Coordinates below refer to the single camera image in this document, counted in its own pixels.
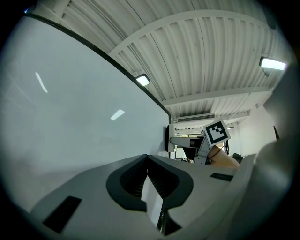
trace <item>equipment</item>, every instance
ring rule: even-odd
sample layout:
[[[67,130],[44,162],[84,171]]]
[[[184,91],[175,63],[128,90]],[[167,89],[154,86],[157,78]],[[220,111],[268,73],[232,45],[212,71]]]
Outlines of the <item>equipment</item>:
[[[222,119],[205,125],[204,135],[195,137],[174,137],[173,124],[169,126],[169,142],[183,148],[187,158],[193,159],[196,164],[204,165],[212,146],[230,139],[230,134]]]

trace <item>vent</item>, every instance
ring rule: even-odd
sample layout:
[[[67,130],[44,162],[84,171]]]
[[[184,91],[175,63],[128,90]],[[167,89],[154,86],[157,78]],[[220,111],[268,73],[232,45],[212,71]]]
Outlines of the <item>vent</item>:
[[[206,120],[206,119],[211,119],[211,118],[215,118],[214,113],[206,113],[206,114],[192,115],[192,116],[187,116],[187,117],[180,117],[180,118],[177,118],[177,121],[178,122],[199,121],[199,120]]]

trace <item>corrugated ceiling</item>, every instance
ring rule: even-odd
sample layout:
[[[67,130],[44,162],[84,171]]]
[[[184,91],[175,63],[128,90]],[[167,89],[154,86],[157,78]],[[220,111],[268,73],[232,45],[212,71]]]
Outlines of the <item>corrugated ceiling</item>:
[[[163,104],[220,90],[271,90],[282,71],[264,71],[260,57],[295,61],[280,31],[267,25],[262,8],[253,1],[44,0],[33,13],[86,38],[133,76],[147,74],[146,88]],[[249,93],[221,94],[167,109],[173,118],[244,113],[270,95]]]

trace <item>fluorescent light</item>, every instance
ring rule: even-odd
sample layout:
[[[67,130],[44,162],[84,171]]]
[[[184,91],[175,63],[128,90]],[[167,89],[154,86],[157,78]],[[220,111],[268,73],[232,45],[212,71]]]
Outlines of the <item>fluorescent light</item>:
[[[136,80],[143,86],[146,86],[150,83],[150,80],[146,74],[139,75]]]
[[[262,68],[273,68],[278,70],[284,70],[286,64],[284,62],[279,62],[273,59],[261,57],[261,61],[259,64]]]
[[[116,120],[118,117],[122,116],[124,114],[124,111],[119,109],[112,117],[111,120]]]
[[[42,82],[42,79],[41,77],[39,76],[38,73],[36,73],[36,76],[37,76],[37,79],[39,81],[39,84],[41,85],[42,89],[44,90],[44,92],[48,93],[47,89],[45,88],[45,86],[43,85],[43,82]]]

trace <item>whiteboard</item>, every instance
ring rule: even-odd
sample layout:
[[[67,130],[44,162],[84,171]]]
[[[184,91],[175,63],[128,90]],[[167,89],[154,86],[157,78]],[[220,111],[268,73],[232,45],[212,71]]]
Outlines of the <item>whiteboard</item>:
[[[168,113],[105,58],[27,16],[11,33],[0,60],[2,176],[27,211],[86,169],[167,157]]]

